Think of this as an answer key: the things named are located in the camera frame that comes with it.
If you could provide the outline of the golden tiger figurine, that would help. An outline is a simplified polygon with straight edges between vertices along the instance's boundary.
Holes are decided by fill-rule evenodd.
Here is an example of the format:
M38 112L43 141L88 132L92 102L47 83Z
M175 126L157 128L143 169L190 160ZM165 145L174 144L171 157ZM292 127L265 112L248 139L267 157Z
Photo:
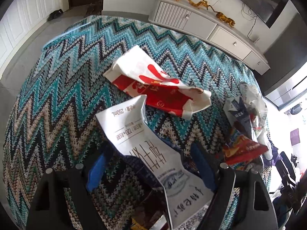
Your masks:
M213 12L215 13L216 17L220 21L228 24L231 28L235 27L235 21L232 18L229 18L229 17L225 16L225 14L223 14L222 12L215 11L214 8L211 5L209 5L208 7L213 10Z

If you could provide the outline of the red white paper bag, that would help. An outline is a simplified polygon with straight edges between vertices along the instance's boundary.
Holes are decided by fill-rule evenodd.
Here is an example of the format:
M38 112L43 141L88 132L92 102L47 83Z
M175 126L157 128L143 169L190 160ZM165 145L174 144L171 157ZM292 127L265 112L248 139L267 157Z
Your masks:
M129 96L146 95L147 105L186 120L211 106L211 92L169 76L138 45L116 59L103 76Z

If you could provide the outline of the brown shoes by door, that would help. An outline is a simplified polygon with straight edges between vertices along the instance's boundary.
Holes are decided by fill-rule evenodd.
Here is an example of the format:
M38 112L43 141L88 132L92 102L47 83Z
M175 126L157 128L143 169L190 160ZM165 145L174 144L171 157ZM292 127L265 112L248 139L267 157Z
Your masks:
M103 0L97 1L94 4L90 4L87 6L87 10L85 13L85 18L91 15L101 15L103 10Z

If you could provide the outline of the black shoes on floor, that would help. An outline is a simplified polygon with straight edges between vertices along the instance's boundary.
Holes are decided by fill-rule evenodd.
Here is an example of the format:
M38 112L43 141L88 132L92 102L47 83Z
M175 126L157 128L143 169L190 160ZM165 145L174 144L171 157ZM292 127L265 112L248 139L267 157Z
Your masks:
M54 12L52 12L48 18L47 18L47 21L52 21L54 19L57 19L59 18L64 12L62 11L62 9L59 9L59 10L55 10Z

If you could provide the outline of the white TV cabinet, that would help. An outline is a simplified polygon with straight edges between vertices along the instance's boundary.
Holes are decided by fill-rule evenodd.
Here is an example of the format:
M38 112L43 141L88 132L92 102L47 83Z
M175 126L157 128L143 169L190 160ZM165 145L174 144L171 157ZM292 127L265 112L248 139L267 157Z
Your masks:
M245 63L263 75L270 69L259 48L247 36L205 9L187 2L155 0L149 22L195 36Z

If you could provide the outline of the white milk carton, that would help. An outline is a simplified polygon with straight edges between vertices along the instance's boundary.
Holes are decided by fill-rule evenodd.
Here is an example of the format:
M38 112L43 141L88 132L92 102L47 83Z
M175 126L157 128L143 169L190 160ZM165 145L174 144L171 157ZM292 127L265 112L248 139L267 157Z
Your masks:
M198 213L213 197L203 180L186 170L180 153L147 125L146 95L96 114L107 139L123 156L140 159L163 187L171 229Z

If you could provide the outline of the red snack wrapper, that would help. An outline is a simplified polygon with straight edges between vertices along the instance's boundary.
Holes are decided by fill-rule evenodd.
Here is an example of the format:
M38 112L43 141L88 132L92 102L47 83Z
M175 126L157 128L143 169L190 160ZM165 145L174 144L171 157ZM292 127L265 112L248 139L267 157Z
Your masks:
M222 151L226 164L236 170L248 171L255 164L254 161L268 151L268 147L252 141L233 127Z

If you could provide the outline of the white wall cupboard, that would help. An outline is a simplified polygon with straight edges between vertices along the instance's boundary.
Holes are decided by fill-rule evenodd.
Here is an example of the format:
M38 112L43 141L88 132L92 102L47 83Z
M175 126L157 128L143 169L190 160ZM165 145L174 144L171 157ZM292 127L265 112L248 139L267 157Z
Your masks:
M1 3L1 73L55 11L69 9L69 0L4 0Z

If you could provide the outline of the zigzag knitted table cloth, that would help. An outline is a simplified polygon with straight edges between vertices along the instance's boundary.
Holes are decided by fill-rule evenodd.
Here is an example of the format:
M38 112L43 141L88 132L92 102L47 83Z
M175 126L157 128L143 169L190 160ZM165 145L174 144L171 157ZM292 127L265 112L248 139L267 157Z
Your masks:
M169 76L212 93L212 105L190 120L146 108L158 136L180 148L184 166L196 171L191 144L222 150L230 131L225 100L239 85L257 85L241 61L186 34L151 23L90 16L48 42L21 87L4 139L4 184L12 215L25 229L39 180L47 168L64 171L106 145L95 115L129 96L104 76L114 60L140 46Z

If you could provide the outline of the crumpled clear plastic wrapper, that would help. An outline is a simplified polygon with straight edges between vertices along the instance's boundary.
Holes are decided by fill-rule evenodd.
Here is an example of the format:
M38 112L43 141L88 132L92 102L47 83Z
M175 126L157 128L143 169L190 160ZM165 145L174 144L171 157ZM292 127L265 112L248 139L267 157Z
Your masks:
M267 106L255 85L240 83L240 95L226 99L224 113L232 127L254 142L266 145L266 160L273 159L272 147L267 137Z

